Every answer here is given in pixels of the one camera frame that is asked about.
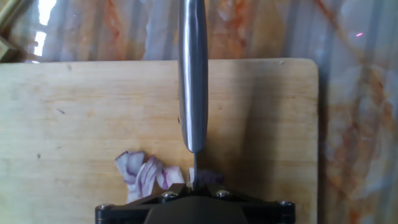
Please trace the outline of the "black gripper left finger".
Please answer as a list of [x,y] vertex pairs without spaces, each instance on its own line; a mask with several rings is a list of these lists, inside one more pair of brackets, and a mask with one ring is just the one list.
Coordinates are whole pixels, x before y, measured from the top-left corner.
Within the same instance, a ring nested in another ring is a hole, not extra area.
[[95,208],[95,223],[144,223],[149,212],[156,205],[191,196],[192,192],[192,188],[188,187],[186,184],[173,184],[167,190],[125,205],[104,203]]

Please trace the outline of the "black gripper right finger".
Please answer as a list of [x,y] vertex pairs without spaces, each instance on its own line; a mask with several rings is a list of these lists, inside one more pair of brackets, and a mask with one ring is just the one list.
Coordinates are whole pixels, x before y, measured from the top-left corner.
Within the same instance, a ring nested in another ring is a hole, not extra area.
[[286,200],[265,201],[226,187],[209,183],[199,187],[199,196],[206,196],[235,205],[248,223],[295,224],[295,203]]

